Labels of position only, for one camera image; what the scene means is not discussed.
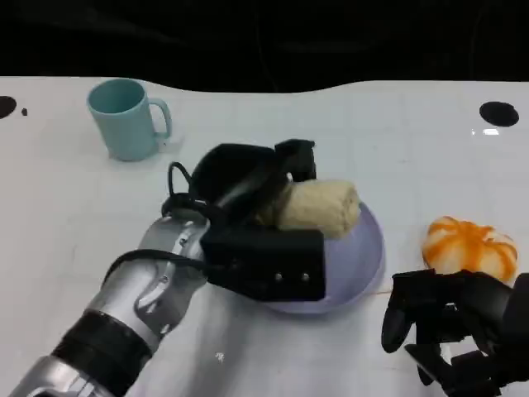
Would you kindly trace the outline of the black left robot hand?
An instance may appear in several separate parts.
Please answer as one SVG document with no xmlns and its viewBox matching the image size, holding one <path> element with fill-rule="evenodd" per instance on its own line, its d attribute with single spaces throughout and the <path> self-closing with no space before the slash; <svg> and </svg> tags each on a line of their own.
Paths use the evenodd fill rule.
<svg viewBox="0 0 529 397">
<path fill-rule="evenodd" d="M 253 222 L 290 182 L 317 177 L 314 146 L 302 139 L 274 147 L 221 144 L 199 161 L 189 192 L 219 208 L 231 225 Z"/>
</svg>

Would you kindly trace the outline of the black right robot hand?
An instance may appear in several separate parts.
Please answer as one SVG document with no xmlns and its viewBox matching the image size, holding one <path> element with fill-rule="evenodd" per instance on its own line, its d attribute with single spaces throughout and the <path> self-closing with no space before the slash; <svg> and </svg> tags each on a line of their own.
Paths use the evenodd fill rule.
<svg viewBox="0 0 529 397">
<path fill-rule="evenodd" d="M 447 396 L 499 396 L 528 379 L 528 275 L 507 286 L 468 270 L 396 274 L 381 345 L 404 348 L 421 382 Z"/>
</svg>

